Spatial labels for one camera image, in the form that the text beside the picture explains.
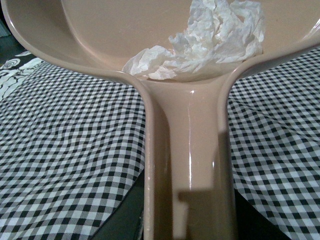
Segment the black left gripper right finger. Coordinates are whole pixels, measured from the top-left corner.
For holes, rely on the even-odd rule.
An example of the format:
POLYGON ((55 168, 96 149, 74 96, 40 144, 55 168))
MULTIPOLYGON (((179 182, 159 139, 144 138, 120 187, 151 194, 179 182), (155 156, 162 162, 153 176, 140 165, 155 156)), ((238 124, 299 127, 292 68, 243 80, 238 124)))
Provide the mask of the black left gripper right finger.
POLYGON ((239 240, 283 240, 284 233, 258 212, 236 189, 235 204, 239 240))

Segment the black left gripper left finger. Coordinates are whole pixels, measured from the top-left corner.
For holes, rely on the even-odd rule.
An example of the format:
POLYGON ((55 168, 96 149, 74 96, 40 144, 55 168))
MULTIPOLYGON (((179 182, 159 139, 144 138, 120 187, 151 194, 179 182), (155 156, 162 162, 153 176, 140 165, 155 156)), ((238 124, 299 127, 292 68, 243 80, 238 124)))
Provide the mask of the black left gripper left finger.
POLYGON ((95 240, 143 239, 144 177, 139 175, 118 208, 94 234, 95 240))

